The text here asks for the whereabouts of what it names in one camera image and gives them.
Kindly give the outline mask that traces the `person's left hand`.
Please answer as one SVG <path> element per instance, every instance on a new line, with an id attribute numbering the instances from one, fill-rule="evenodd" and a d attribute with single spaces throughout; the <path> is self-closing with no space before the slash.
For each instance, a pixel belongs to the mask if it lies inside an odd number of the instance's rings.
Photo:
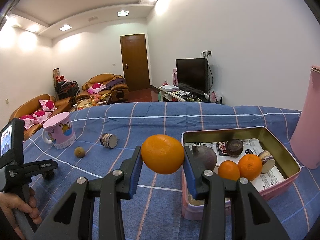
<path id="1" fill-rule="evenodd" d="M 26 203 L 16 194 L 1 192 L 1 209 L 20 239 L 25 239 L 25 236 L 16 223 L 13 213 L 14 209 L 18 209 L 23 213 L 27 213 L 36 225 L 41 224 L 42 222 L 40 212 L 37 208 L 37 200 L 34 197 L 36 193 L 31 187 L 29 187 L 29 193 L 29 202 Z"/>

